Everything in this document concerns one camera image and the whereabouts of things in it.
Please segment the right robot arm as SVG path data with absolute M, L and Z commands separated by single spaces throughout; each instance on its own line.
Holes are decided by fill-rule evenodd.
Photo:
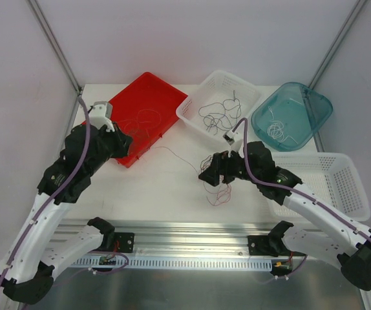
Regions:
M 371 290 L 371 228 L 323 202 L 300 177 L 276 165 L 263 143 L 250 142 L 243 152 L 215 153 L 199 179 L 213 187 L 235 179 L 249 181 L 264 197 L 295 211 L 325 233 L 309 234 L 281 221 L 255 248 L 274 257 L 291 251 L 318 258 L 340 270 L 357 288 Z

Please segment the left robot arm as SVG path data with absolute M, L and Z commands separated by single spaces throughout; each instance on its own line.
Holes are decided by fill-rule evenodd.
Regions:
M 93 174 L 109 159 L 129 154 L 132 138 L 113 122 L 96 128 L 81 124 L 37 186 L 37 194 L 14 244 L 0 260 L 0 293 L 22 304 L 38 303 L 56 278 L 90 251 L 116 251 L 114 227 L 95 217 L 64 245 L 46 247 L 64 216 L 90 186 Z

